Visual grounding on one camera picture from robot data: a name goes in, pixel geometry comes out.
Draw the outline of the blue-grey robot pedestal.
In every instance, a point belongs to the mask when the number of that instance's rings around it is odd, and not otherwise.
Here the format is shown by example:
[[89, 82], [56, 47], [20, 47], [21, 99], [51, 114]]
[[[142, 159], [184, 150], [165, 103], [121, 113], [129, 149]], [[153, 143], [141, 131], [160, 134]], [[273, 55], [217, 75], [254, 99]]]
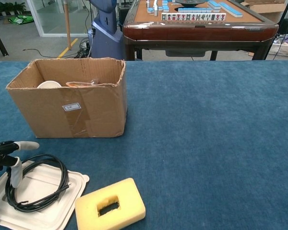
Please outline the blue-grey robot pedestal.
[[125, 59], [123, 33], [117, 25], [117, 0], [89, 1], [97, 8], [97, 16], [92, 21], [91, 56]]

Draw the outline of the wooden pole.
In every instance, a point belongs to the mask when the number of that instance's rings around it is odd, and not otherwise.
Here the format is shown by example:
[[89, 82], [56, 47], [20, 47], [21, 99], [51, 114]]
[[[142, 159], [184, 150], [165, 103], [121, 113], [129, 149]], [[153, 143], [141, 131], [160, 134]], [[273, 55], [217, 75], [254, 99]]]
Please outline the wooden pole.
[[65, 16], [66, 35], [67, 35], [67, 41], [68, 41], [68, 50], [71, 50], [72, 45], [71, 45], [69, 10], [68, 10], [67, 0], [63, 0], [63, 7], [64, 7], [64, 16]]

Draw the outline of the brown cardboard box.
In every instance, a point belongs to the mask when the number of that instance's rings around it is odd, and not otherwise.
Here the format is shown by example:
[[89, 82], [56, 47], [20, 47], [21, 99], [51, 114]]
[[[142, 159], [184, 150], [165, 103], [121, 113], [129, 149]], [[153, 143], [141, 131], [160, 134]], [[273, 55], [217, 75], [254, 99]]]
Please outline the brown cardboard box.
[[[127, 117], [126, 62], [114, 58], [37, 59], [6, 87], [37, 138], [112, 138]], [[113, 86], [73, 88], [98, 79]], [[40, 89], [44, 81], [61, 87]]]

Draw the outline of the open cardboard carton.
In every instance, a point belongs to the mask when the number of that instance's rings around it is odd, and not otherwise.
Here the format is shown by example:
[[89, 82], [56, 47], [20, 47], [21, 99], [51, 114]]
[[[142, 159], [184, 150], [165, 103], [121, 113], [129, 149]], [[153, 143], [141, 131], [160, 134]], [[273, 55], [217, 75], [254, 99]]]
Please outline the open cardboard carton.
[[243, 0], [242, 2], [242, 5], [275, 23], [280, 21], [287, 4], [288, 0]]

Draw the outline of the black mahjong table dome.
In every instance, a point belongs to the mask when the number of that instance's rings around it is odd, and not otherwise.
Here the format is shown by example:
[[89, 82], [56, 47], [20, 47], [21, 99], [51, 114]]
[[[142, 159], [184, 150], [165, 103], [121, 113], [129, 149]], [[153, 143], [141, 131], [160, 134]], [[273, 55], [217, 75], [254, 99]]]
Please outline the black mahjong table dome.
[[203, 4], [207, 0], [175, 0], [176, 3], [182, 5], [183, 7], [195, 7], [196, 5]]

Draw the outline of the white plastic tray lid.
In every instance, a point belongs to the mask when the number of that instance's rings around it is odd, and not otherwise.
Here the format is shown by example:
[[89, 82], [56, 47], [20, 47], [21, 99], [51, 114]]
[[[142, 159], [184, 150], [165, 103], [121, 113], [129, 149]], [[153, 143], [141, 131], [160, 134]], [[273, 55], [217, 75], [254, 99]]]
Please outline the white plastic tray lid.
[[[25, 175], [20, 186], [15, 190], [18, 202], [37, 201], [55, 192], [60, 184], [61, 170], [41, 164]], [[7, 202], [5, 184], [7, 173], [0, 177], [0, 225], [11, 230], [64, 230], [75, 209], [89, 176], [79, 172], [68, 172], [68, 185], [58, 200], [50, 206], [31, 213], [15, 210]]]

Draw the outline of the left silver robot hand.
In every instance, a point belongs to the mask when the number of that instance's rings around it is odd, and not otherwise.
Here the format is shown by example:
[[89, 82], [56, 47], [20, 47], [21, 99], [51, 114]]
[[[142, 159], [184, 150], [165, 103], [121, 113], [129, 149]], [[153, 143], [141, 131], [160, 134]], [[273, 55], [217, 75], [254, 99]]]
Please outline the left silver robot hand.
[[11, 185], [17, 188], [23, 177], [22, 162], [19, 157], [11, 157], [9, 154], [17, 150], [36, 150], [39, 144], [34, 141], [4, 141], [0, 142], [0, 171], [4, 166], [11, 167]]

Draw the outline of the straight blue mahjong tile row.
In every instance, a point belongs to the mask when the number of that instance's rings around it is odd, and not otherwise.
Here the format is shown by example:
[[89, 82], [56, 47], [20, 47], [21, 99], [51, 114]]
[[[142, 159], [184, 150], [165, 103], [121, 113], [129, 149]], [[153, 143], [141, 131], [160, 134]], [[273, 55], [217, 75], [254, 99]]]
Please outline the straight blue mahjong tile row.
[[179, 7], [177, 9], [180, 13], [211, 13], [211, 8], [186, 8], [186, 7]]

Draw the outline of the long diagonal blue tile row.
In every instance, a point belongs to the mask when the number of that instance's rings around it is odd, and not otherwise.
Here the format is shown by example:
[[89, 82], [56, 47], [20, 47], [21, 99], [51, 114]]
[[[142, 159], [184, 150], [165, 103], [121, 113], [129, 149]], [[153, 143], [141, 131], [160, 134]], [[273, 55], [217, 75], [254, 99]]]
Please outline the long diagonal blue tile row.
[[229, 14], [231, 14], [232, 16], [236, 17], [236, 18], [241, 18], [243, 16], [243, 14], [239, 11], [237, 11], [236, 9], [230, 7], [229, 5], [227, 5], [224, 2], [220, 2], [219, 3], [220, 7], [225, 10], [226, 12], [228, 12]]

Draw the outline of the brown mahjong table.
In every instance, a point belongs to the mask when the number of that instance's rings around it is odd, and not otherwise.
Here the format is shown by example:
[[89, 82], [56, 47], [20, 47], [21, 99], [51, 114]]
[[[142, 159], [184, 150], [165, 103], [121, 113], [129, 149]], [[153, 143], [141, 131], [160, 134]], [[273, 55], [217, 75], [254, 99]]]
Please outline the brown mahjong table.
[[225, 10], [223, 21], [163, 21], [147, 12], [146, 0], [134, 0], [123, 25], [126, 59], [135, 59], [136, 49], [174, 51], [253, 52], [254, 60], [264, 60], [278, 31], [278, 24], [235, 2], [224, 2], [243, 16], [236, 18]]

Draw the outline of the green bag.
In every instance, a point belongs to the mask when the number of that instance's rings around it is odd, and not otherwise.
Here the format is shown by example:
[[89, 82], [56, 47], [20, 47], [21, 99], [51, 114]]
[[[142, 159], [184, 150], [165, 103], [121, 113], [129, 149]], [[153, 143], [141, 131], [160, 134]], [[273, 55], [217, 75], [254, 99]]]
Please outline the green bag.
[[34, 19], [32, 16], [16, 15], [14, 17], [10, 17], [8, 21], [12, 24], [21, 25], [21, 24], [33, 23]]

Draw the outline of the white paper cup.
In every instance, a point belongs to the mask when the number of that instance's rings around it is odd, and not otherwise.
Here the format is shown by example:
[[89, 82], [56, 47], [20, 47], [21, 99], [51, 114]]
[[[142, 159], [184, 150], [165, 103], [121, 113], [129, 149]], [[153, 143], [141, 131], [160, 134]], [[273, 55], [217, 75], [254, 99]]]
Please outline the white paper cup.
[[37, 88], [40, 88], [40, 89], [55, 89], [55, 88], [60, 88], [60, 87], [61, 85], [58, 82], [52, 81], [52, 80], [44, 81], [37, 86]]

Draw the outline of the white glass partition frame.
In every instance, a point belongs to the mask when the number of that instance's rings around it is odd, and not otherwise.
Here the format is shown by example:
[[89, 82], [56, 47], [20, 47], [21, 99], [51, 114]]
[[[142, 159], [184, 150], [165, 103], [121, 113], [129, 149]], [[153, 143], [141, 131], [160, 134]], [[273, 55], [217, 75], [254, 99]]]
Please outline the white glass partition frame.
[[65, 8], [69, 17], [70, 35], [85, 37], [91, 26], [88, 0], [26, 0], [41, 37], [66, 37]]

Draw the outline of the short stacked blue tile row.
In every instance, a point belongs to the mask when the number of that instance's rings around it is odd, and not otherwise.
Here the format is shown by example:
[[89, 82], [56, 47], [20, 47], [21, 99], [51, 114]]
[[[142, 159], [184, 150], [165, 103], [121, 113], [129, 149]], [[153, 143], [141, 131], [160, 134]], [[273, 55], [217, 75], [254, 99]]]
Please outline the short stacked blue tile row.
[[208, 7], [212, 9], [212, 12], [220, 12], [221, 5], [214, 0], [209, 0], [207, 2]]

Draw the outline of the yellow foam block with hole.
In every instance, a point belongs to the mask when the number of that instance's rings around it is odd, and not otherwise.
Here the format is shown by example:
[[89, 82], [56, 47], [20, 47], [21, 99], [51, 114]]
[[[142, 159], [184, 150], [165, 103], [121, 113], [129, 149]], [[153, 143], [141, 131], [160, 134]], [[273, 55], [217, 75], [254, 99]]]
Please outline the yellow foam block with hole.
[[120, 230], [145, 218], [133, 178], [100, 188], [75, 201], [78, 230]]

